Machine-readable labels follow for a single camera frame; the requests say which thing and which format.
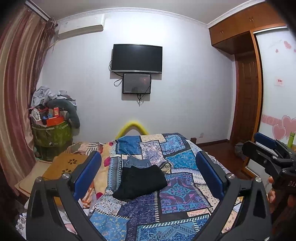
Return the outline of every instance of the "human hand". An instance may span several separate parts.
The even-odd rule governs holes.
[[[273,184],[274,179],[272,177],[268,178],[268,182]],[[270,203],[270,212],[273,213],[275,210],[275,201],[276,201],[276,192],[274,189],[271,189],[269,193],[267,194],[267,199],[268,202]],[[294,207],[296,206],[296,196],[295,195],[289,195],[288,202],[287,202],[288,207]]]

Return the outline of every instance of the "green laundry basket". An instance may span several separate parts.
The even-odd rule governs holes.
[[[64,121],[56,126],[32,125],[34,143],[41,147],[63,147],[72,139],[69,123]]]
[[[72,142],[73,139],[67,141],[65,145],[59,147],[43,147],[37,145],[35,145],[35,147],[37,152],[41,155],[42,160],[53,161],[54,157],[65,151],[68,146],[72,145]]]

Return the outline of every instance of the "striped curtain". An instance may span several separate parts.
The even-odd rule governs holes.
[[[22,6],[0,37],[0,164],[15,192],[35,164],[28,108],[54,28]]]

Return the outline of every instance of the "baseboard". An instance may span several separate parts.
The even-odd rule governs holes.
[[[204,147],[204,146],[211,146],[211,145],[220,144],[220,143],[224,143],[224,142],[228,142],[228,141],[229,141],[228,139],[224,139],[224,140],[219,140],[219,141],[197,143],[196,145],[198,147]]]

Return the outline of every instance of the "bed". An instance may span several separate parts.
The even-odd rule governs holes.
[[[89,155],[93,150],[101,153],[102,164],[94,178],[97,201],[89,210],[89,218],[108,241],[189,241],[219,203],[196,166],[195,156],[201,149],[179,133],[124,136],[104,145],[79,142],[66,152]],[[129,202],[113,198],[122,162],[128,156],[159,166],[168,186]],[[238,198],[222,233],[230,230],[240,204]]]

